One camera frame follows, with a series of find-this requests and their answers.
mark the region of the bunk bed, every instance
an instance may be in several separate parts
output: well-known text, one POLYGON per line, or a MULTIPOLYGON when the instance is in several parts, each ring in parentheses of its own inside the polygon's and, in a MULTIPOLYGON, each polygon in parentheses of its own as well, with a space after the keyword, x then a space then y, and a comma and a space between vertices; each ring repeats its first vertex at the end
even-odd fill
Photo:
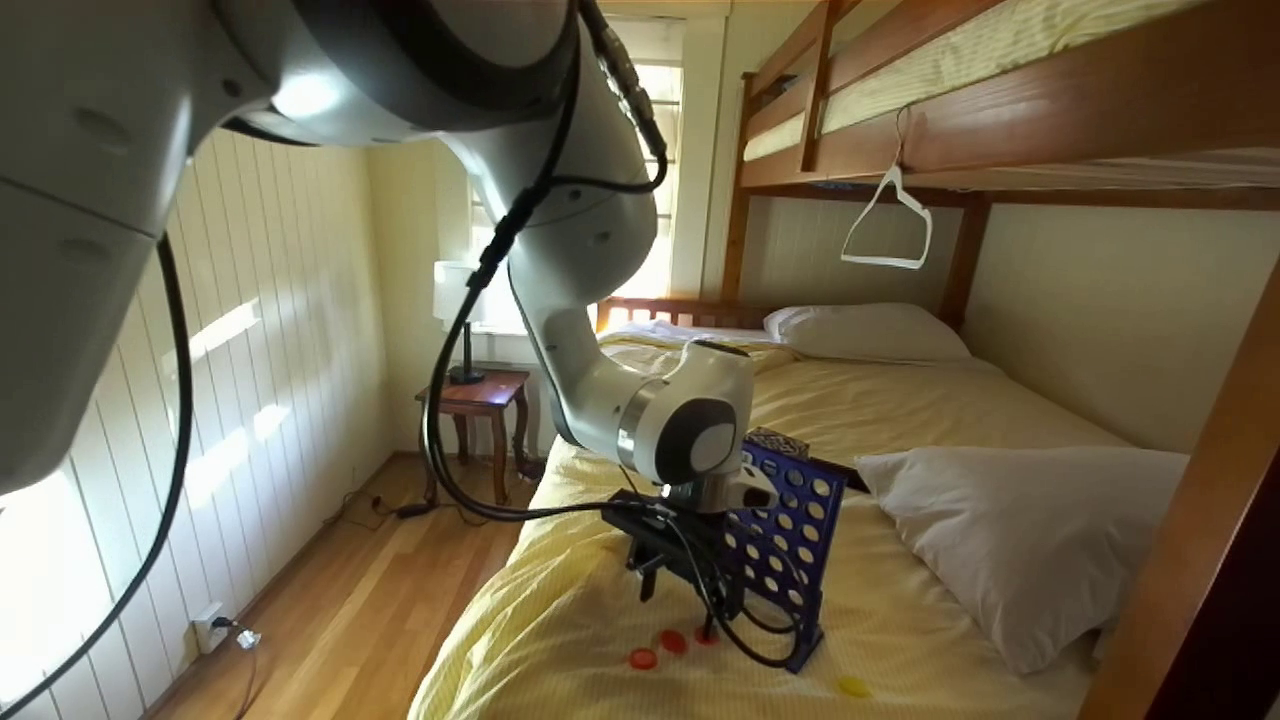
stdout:
MULTIPOLYGON (((1076 3, 1041 0, 1048 16, 1076 3)), ((939 319, 963 326, 967 286, 978 261, 978 240, 991 205, 1134 205, 1134 210, 1280 210, 1280 3, 1273 0, 1134 0, 1140 12, 1117 12, 1084 38, 1048 32, 1041 49, 1017 49, 987 67, 967 67, 956 79, 881 99, 848 114, 859 96, 876 96, 876 76, 901 66, 934 66, 929 51, 967 49, 963 32, 983 28, 1008 12, 994 0, 948 3, 876 3, 876 0, 820 0, 809 20, 745 79, 741 165, 725 246, 725 277, 716 302, 607 302, 605 317, 645 313, 688 334, 749 326, 761 334, 764 307, 745 298, 749 210, 754 195, 853 195, 862 201, 886 165, 901 165, 916 195, 963 211, 956 231, 951 281, 939 302, 939 319)), ((1012 38, 1025 26, 991 26, 987 38, 1012 38)), ((627 363, 661 363, 663 340, 683 334, 614 335, 612 352, 627 363)), ((776 396, 798 393, 809 380, 793 373, 820 363, 776 347, 772 335, 716 335, 753 357, 761 389, 761 423, 788 423, 776 396)), ((1001 658, 963 639, 919 644, 906 659, 876 665, 854 644, 883 638, 867 633, 876 616, 859 609, 876 595, 854 581, 853 566, 890 566, 906 583, 932 583, 929 574, 912 578, 905 550, 890 550, 890 521, 876 518, 870 499, 853 499, 854 527, 834 550, 826 578, 826 658, 812 673, 753 673, 749 659, 700 658, 680 659, 676 673, 622 670, 622 649, 641 633, 680 624, 691 614, 688 595, 669 602, 645 616, 634 583, 618 567, 622 542, 599 521, 529 525, 510 566, 475 595, 452 639, 439 649, 410 712, 431 718, 482 718, 515 708, 557 712, 683 712, 718 718, 745 712, 798 712, 798 718, 1258 718, 1276 702, 1276 578, 1256 567, 1280 566, 1276 512, 1280 512, 1280 273, 1258 298, 1256 319, 1234 352, 1220 389, 1220 404, 1181 475, 1168 521, 1157 533, 1153 557, 1140 567, 1130 595, 1108 633, 1108 651, 1066 649, 1048 673, 1021 675, 1001 670, 1001 658), (963 675, 948 702, 934 688, 956 658, 963 675)), ((994 369, 967 360, 934 360, 929 373, 978 375, 983 396, 1021 396, 994 369)), ((870 429, 859 418, 798 412, 798 431, 816 437, 816 455, 830 463, 859 463, 859 455, 906 454, 919 444, 1119 444, 1103 429, 1078 419, 1025 423, 1008 418, 991 437, 934 437, 929 423, 890 429, 890 440, 848 440, 840 429, 870 429)), ((547 481, 534 504, 599 492, 618 485, 614 474, 557 444, 547 481)))

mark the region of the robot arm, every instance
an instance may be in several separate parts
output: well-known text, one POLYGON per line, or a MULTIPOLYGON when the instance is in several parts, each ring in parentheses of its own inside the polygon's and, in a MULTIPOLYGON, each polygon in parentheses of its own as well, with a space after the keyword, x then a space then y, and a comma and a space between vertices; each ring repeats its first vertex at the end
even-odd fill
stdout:
MULTIPOLYGON (((645 181, 634 127, 582 59, 575 0, 130 3, 0 3, 0 76, 24 96, 0 131, 0 334, 24 335, 0 357, 0 492, 39 481, 73 444, 179 167, 230 118, 300 146, 445 131, 495 216, 558 140, 550 176, 645 181), (34 59, 62 49, 73 66, 34 59)), ((510 246, 510 293, 562 431, 716 508, 749 418, 745 360, 694 344, 672 375, 634 375, 599 357, 582 313, 646 246, 646 195, 557 183, 510 246)))

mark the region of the pillow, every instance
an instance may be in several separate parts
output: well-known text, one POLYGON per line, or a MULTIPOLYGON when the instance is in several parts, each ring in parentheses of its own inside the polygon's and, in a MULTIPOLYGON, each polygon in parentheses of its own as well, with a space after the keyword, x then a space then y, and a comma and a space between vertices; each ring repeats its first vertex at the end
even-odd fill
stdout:
POLYGON ((916 449, 854 474, 1004 665, 1041 673, 1119 614, 1184 463, 1148 449, 916 449))
POLYGON ((916 306, 793 306, 764 317, 772 340, 826 360, 948 360, 963 340, 916 306))

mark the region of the small red object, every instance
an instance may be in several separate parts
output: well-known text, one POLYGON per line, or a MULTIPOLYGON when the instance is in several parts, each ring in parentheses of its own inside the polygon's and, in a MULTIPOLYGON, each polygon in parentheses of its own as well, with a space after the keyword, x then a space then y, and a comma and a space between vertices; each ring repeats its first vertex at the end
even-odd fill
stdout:
POLYGON ((663 633, 655 638, 655 644, 663 644, 672 658, 683 658, 683 651, 688 651, 683 638, 672 633, 672 629, 663 629, 663 633))
POLYGON ((633 649, 627 665, 646 673, 646 670, 655 670, 655 651, 653 649, 633 649))

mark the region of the bed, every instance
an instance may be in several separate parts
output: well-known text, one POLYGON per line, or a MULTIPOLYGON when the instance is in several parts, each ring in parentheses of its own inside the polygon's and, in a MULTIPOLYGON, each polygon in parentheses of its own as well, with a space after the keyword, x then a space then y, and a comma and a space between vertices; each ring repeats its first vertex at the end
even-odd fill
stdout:
MULTIPOLYGON (((951 281, 934 307, 951 330, 963 326, 991 205, 1280 210, 1280 92, 1269 92, 1280 87, 1280 44, 1273 28, 1280 28, 1273 0, 1093 7, 820 0, 745 79, 718 298, 612 302, 605 317, 645 313, 683 334, 707 326, 761 334, 769 313, 745 302, 749 205, 776 194, 862 201, 886 165, 901 165, 924 201, 963 211, 951 281), (956 49, 975 44, 972 32, 1025 38, 1008 28, 1026 26, 1042 28, 1030 44, 951 74, 956 49), (890 74, 934 76, 929 67, 948 74, 929 86, 883 86, 890 74)), ((1276 566, 1280 550, 1273 525, 1280 508, 1276 334, 1280 281, 1273 273, 1207 431, 1103 644, 1084 638, 1048 670, 1012 673, 975 614, 958 609, 956 592, 939 590, 939 574, 924 567, 881 495, 848 492, 834 574, 826 574, 826 639, 803 673, 764 673, 732 649, 694 644, 688 583, 661 581, 655 602, 641 603, 634 578, 618 567, 622 537, 594 518, 575 518, 524 527, 508 567, 439 649, 410 712, 1256 718, 1276 696, 1269 670, 1280 659, 1273 620, 1280 590, 1252 574, 1276 566), (627 651, 661 644, 663 633, 680 638, 680 651, 661 649, 653 673, 627 670, 627 651)), ((803 437, 830 463, 876 474, 905 449, 1124 449, 978 360, 830 363, 781 352, 753 334, 718 340, 753 352, 754 423, 803 437), (967 393, 991 412, 967 418, 967 393)), ((633 363, 669 352, 653 335, 612 344, 633 363)), ((614 489, 622 481, 607 463, 557 444, 534 504, 614 489)))
MULTIPOLYGON (((691 335, 745 347, 754 384, 753 423, 803 440, 824 463, 862 463, 862 475, 906 449, 1134 454, 967 357, 919 307, 906 313, 929 317, 924 330, 939 335, 905 344, 905 334, 886 334, 890 347, 812 347, 796 335, 781 344, 761 326, 700 330, 694 306, 627 302, 622 313, 661 319, 607 334, 605 347, 618 363, 655 373, 691 335)), ((870 313, 840 317, 840 330, 901 330, 876 317, 894 313, 881 306, 830 313, 870 313)), ((1159 469, 1172 492, 1181 459, 1159 455, 1159 469)), ((557 440, 532 504, 605 499, 614 489, 627 481, 612 463, 557 440)), ((798 673, 761 670, 725 638, 700 644, 694 592, 661 578, 655 595, 641 603, 641 581, 622 561, 627 542, 599 518, 524 525, 503 574, 439 649, 410 718, 1076 718, 1096 670, 1096 638, 1071 638, 1053 659, 1012 673, 1004 649, 862 492, 843 495, 824 581, 824 644, 798 673), (655 649, 655 670, 633 670, 634 649, 655 649)))

